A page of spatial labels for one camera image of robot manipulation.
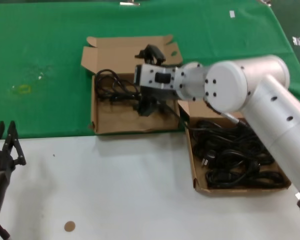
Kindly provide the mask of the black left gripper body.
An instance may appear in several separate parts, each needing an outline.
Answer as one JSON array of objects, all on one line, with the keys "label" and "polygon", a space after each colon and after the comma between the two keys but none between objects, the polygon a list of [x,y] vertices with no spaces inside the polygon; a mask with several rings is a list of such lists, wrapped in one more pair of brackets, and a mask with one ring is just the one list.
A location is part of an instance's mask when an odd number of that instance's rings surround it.
[{"label": "black left gripper body", "polygon": [[0,150],[0,178],[10,181],[12,172],[15,169],[15,162],[12,156]]}]

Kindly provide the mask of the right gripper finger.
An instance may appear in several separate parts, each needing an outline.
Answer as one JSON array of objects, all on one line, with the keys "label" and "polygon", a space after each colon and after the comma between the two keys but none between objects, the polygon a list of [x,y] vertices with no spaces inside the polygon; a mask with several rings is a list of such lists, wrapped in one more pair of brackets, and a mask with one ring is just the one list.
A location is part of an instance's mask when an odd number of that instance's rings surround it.
[{"label": "right gripper finger", "polygon": [[166,57],[161,50],[152,44],[148,44],[145,49],[139,51],[139,54],[134,56],[136,59],[143,59],[145,64],[161,66]]},{"label": "right gripper finger", "polygon": [[165,101],[153,97],[142,97],[136,105],[136,111],[142,117],[149,117],[154,113],[164,114],[165,108]]}]

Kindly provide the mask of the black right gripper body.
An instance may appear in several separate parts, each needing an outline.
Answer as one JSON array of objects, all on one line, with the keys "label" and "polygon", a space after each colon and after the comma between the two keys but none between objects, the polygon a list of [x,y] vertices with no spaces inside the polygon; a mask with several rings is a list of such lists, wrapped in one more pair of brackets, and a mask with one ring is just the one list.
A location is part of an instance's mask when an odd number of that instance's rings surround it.
[{"label": "black right gripper body", "polygon": [[153,98],[159,101],[177,100],[176,91],[171,89],[159,89],[141,86],[140,93],[143,97]]}]

